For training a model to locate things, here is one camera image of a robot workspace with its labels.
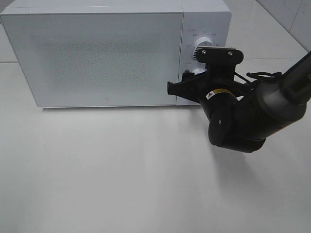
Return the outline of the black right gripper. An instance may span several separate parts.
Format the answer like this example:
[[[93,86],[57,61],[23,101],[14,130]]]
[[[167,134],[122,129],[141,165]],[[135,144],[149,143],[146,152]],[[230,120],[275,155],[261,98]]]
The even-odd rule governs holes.
[[[186,70],[180,82],[167,82],[167,94],[200,102],[209,117],[217,108],[237,101],[240,84],[234,81],[235,68],[235,65],[208,65],[206,71],[201,73]]]

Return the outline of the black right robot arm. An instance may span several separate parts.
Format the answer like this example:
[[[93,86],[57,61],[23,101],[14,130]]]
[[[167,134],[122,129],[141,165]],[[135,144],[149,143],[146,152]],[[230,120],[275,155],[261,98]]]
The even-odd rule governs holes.
[[[309,54],[285,73],[247,73],[241,82],[234,79],[243,61],[240,50],[202,46],[193,56],[206,70],[185,71],[180,82],[167,84],[167,92],[201,105],[212,145],[251,153],[304,116],[311,98]]]

